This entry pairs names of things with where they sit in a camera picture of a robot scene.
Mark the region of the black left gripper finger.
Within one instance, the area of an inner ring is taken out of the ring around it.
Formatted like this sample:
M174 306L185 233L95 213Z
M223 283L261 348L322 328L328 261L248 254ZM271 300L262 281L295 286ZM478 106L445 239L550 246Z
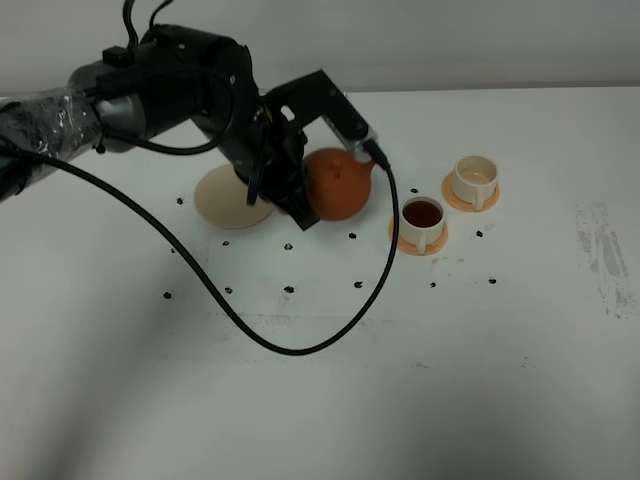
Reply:
M301 171L269 177L264 181L264 197L288 214L303 231L319 222Z

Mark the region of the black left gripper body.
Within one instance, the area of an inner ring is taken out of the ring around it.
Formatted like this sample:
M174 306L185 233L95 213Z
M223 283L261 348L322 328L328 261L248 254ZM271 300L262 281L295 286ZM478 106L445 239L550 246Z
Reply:
M199 129L229 160L249 200L308 198L306 137L260 91L237 89L233 100L213 100L199 114Z

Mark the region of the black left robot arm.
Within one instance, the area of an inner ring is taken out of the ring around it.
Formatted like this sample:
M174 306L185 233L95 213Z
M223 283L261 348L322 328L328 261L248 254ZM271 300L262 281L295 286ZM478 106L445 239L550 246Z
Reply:
M245 183L302 229L318 218L306 186L306 137L259 92L247 47L176 25L111 47L64 88L1 104L1 195L9 198L88 149L173 156L220 151Z

